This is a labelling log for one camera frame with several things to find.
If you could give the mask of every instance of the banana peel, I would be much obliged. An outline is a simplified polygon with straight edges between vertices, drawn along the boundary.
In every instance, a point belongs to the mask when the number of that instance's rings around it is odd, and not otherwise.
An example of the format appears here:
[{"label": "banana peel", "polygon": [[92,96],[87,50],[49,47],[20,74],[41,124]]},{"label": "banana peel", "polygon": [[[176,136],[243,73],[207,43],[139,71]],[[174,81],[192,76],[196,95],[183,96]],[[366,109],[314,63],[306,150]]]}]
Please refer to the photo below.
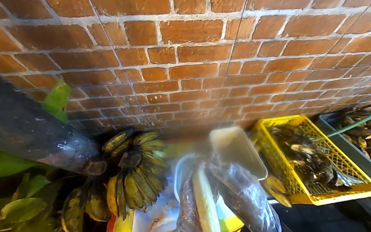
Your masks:
[{"label": "banana peel", "polygon": [[283,183],[275,176],[268,177],[261,182],[267,191],[282,205],[291,208],[291,203],[286,195]]}]

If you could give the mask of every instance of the green banana leaf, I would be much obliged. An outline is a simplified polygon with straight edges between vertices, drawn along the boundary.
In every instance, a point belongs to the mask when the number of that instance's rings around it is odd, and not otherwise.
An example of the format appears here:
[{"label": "green banana leaf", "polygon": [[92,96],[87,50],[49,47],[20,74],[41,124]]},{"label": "green banana leaf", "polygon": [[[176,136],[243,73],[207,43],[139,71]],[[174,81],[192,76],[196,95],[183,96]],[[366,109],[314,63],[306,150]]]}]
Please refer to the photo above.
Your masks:
[{"label": "green banana leaf", "polygon": [[59,79],[57,84],[45,97],[43,108],[57,119],[67,123],[67,106],[71,93],[71,87],[63,79]]}]

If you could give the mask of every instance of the gray plastic crate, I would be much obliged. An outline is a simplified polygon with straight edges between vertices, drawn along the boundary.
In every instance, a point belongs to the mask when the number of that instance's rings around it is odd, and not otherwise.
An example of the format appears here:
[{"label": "gray plastic crate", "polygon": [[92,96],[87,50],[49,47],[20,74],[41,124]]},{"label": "gray plastic crate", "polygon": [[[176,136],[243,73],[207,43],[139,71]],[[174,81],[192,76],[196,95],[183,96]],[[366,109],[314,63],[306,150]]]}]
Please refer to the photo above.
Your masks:
[{"label": "gray plastic crate", "polygon": [[[330,134],[335,131],[332,124],[336,120],[335,113],[326,113],[319,116],[315,125],[324,134]],[[371,159],[341,134],[334,135],[329,139],[371,178]]]}]

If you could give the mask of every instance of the banana bunch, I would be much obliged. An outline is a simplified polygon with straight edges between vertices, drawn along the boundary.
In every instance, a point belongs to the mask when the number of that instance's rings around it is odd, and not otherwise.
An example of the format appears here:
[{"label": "banana bunch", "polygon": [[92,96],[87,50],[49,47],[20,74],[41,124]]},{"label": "banana bunch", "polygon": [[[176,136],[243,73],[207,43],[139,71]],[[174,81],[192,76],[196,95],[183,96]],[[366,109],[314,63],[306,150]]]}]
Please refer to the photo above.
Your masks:
[{"label": "banana bunch", "polygon": [[147,212],[148,206],[157,201],[159,192],[167,186],[167,167],[159,153],[165,145],[162,140],[156,140],[158,136],[148,132],[133,138],[130,131],[124,131],[103,147],[112,157],[119,157],[124,151],[119,163],[122,169],[108,181],[106,197],[110,211],[123,220],[130,209]]}]

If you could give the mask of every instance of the food package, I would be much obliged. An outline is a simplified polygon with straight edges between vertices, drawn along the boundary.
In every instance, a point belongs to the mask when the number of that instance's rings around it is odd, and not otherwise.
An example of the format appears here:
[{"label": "food package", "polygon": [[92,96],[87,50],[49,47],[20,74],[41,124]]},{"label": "food package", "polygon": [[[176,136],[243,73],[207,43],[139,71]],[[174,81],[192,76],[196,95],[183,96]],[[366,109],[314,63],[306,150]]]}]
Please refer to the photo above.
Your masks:
[{"label": "food package", "polygon": [[267,201],[267,194],[257,177],[243,167],[208,164],[211,185],[217,185],[228,208],[252,232],[281,232],[277,213]]}]

